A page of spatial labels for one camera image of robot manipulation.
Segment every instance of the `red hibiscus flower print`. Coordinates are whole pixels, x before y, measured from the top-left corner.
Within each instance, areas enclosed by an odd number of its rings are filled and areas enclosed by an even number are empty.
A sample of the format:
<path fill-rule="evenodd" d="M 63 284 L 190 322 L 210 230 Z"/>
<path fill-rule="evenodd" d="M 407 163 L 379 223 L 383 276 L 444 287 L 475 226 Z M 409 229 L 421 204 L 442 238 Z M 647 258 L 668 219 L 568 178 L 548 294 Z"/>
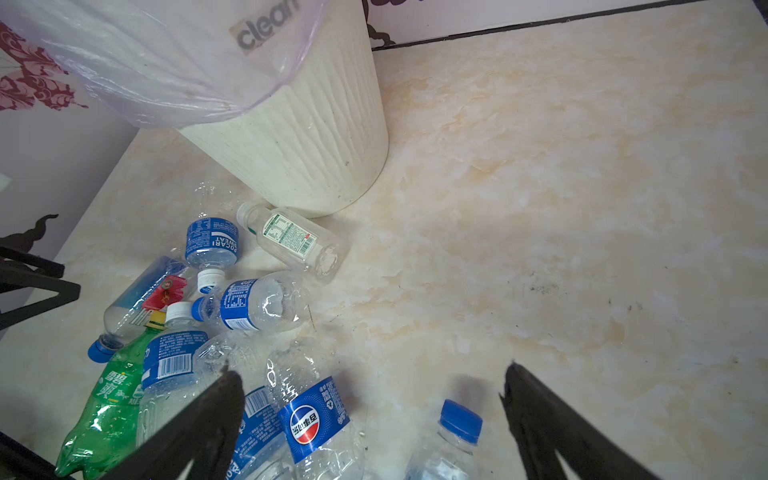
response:
<path fill-rule="evenodd" d="M 162 310 L 172 303 L 180 302 L 184 299 L 184 287 L 186 286 L 187 281 L 185 279 L 180 276 L 169 275 L 144 301 L 144 308 L 146 310 Z"/>
<path fill-rule="evenodd" d="M 78 104 L 70 85 L 51 78 L 53 74 L 68 73 L 44 49 L 28 44 L 2 22 L 0 48 L 21 67 L 0 78 L 0 111 L 32 108 L 35 101 L 54 110 Z"/>

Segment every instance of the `floor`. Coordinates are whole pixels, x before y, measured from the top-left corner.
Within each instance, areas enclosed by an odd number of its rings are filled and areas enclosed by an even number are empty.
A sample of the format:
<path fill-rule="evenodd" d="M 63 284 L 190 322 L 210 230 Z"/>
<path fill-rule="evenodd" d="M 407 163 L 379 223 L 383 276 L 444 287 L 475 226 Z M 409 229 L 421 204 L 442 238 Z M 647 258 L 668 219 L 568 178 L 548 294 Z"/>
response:
<path fill-rule="evenodd" d="M 445 398 L 485 420 L 482 477 L 524 478 L 497 397 L 513 359 L 662 478 L 764 476 L 766 45 L 750 0 L 706 0 L 375 52 L 389 158 L 319 221 L 353 246 L 302 331 L 367 478 L 402 477 Z M 58 256 L 81 299 L 2 339 L 0 430 L 55 460 L 101 312 L 183 241 L 202 180 L 255 197 L 139 133 Z M 274 267 L 251 251 L 234 276 Z"/>

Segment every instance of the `pepsi logo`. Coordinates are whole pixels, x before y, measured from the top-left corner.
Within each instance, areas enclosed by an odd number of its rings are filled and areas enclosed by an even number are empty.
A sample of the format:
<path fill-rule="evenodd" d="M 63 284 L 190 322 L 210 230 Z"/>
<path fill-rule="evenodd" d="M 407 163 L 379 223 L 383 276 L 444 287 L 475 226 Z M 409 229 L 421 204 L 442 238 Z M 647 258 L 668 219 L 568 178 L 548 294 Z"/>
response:
<path fill-rule="evenodd" d="M 302 405 L 290 416 L 290 432 L 301 445 L 311 443 L 320 431 L 320 415 L 312 406 Z"/>

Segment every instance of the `trash bag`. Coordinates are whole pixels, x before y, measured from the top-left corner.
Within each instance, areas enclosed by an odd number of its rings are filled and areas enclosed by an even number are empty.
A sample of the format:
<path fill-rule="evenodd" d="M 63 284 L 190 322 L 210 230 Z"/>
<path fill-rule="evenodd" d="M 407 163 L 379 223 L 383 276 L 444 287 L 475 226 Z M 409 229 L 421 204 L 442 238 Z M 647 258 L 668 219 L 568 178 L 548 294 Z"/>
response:
<path fill-rule="evenodd" d="M 290 82 L 327 0 L 4 0 L 0 18 L 137 127 L 237 117 Z"/>

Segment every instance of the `green and white label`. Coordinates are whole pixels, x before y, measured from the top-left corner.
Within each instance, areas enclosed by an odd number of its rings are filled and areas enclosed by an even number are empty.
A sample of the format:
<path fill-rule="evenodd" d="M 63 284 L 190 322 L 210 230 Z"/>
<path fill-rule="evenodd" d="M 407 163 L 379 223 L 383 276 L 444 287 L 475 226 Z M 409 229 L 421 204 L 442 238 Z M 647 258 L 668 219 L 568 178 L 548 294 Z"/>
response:
<path fill-rule="evenodd" d="M 317 241 L 317 237 L 281 214 L 274 214 L 266 222 L 263 233 L 266 238 L 294 252 L 301 260 L 306 258 Z"/>

